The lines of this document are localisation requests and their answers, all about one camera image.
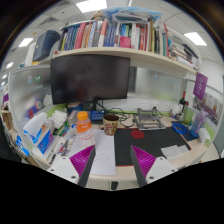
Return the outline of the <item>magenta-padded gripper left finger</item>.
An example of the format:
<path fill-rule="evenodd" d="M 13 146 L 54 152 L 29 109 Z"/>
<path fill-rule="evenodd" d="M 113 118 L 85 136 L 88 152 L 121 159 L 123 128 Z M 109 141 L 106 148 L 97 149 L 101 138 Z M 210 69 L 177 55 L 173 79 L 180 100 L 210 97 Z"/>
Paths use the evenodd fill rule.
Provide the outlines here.
<path fill-rule="evenodd" d="M 71 157 L 61 157 L 48 169 L 48 172 L 85 187 L 95 155 L 95 147 L 87 147 Z"/>

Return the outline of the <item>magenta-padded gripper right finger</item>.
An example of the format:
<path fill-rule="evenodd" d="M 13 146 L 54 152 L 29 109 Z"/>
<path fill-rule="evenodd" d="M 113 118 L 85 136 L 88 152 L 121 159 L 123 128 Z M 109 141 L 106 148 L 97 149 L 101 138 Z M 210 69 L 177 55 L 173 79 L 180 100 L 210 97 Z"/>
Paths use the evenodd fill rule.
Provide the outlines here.
<path fill-rule="evenodd" d="M 154 157 L 137 146 L 131 146 L 130 156 L 140 187 L 177 172 L 177 169 L 166 158 Z"/>

